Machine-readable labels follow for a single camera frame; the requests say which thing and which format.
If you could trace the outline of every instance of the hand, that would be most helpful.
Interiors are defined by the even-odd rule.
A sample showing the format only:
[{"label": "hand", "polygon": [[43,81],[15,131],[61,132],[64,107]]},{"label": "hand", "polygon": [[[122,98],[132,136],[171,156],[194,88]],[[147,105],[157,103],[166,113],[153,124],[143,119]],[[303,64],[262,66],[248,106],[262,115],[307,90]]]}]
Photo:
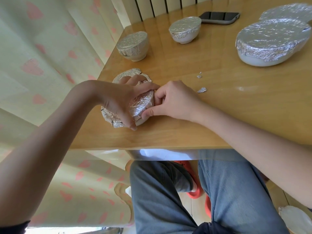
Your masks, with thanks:
[{"label": "hand", "polygon": [[143,75],[135,75],[121,78],[118,84],[100,80],[88,80],[82,84],[88,84],[97,104],[117,114],[126,127],[136,130],[135,121],[129,112],[131,100],[142,93],[159,88],[158,85],[151,82],[137,85],[139,81],[145,80],[147,79]]},{"label": "hand", "polygon": [[142,118],[166,115],[177,119],[194,121],[194,111],[202,106],[197,93],[182,81],[169,81],[154,94],[155,106],[146,109]]}]

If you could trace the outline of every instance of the smartphone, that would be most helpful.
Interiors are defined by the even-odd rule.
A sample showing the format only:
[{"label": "smartphone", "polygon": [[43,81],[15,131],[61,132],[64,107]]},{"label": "smartphone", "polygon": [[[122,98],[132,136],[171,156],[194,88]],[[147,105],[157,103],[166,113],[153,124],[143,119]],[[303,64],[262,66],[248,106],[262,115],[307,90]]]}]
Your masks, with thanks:
[{"label": "smartphone", "polygon": [[202,23],[212,23],[219,25],[229,25],[235,22],[240,16],[238,12],[215,12],[207,11],[203,13],[201,18]]}]

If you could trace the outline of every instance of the leg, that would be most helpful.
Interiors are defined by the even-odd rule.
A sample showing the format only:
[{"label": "leg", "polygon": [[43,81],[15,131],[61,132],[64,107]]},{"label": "leg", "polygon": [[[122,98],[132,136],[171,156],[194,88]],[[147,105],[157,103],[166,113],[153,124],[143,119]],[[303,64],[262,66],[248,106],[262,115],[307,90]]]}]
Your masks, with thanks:
[{"label": "leg", "polygon": [[202,150],[198,174],[212,221],[235,233],[289,233],[257,169],[234,149]]},{"label": "leg", "polygon": [[130,182],[137,233],[192,233],[197,225],[177,192],[192,190],[190,174],[168,161],[134,161]]}]

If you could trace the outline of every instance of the person's right arm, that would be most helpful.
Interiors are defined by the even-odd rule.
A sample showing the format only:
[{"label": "person's right arm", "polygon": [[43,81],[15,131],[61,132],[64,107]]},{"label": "person's right arm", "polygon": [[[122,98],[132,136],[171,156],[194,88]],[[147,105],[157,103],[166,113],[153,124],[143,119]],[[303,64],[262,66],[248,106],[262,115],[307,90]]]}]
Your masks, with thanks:
[{"label": "person's right arm", "polygon": [[155,104],[144,111],[143,118],[167,115],[207,127],[279,187],[312,208],[310,150],[209,106],[181,81],[171,81],[159,88]]}]

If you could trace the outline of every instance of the foil-covered bowl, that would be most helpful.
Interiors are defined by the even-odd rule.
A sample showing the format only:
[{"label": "foil-covered bowl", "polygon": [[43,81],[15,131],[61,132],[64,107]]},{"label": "foil-covered bowl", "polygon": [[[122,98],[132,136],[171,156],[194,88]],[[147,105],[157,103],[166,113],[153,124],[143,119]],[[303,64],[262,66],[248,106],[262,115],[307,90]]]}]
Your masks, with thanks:
[{"label": "foil-covered bowl", "polygon": [[[143,84],[145,82],[152,82],[147,74],[142,74],[140,69],[133,68],[133,69],[127,70],[117,75],[115,79],[113,80],[113,83],[118,84],[121,78],[125,76],[132,77],[136,74],[141,74],[145,76],[147,79],[147,81],[139,82],[138,84]],[[138,97],[132,100],[129,106],[129,110],[137,126],[141,125],[147,120],[147,119],[143,120],[141,115],[146,109],[152,106],[154,106],[154,91],[153,90],[140,94]],[[113,127],[115,128],[124,127],[124,124],[121,122],[120,118],[116,114],[113,114],[112,112],[108,111],[104,107],[101,107],[101,112],[105,121],[111,123]]]},{"label": "foil-covered bowl", "polygon": [[306,3],[293,3],[274,7],[262,13],[260,20],[266,19],[297,19],[303,22],[312,20],[312,6]]},{"label": "foil-covered bowl", "polygon": [[271,19],[245,27],[236,37],[242,61],[253,66],[282,63],[308,41],[311,27],[295,19]]},{"label": "foil-covered bowl", "polygon": [[191,42],[199,33],[201,18],[196,16],[186,17],[172,23],[169,32],[174,41],[185,44]]},{"label": "foil-covered bowl", "polygon": [[139,31],[129,34],[121,39],[117,45],[117,50],[126,59],[140,61],[146,57],[149,49],[149,39],[147,33]]}]

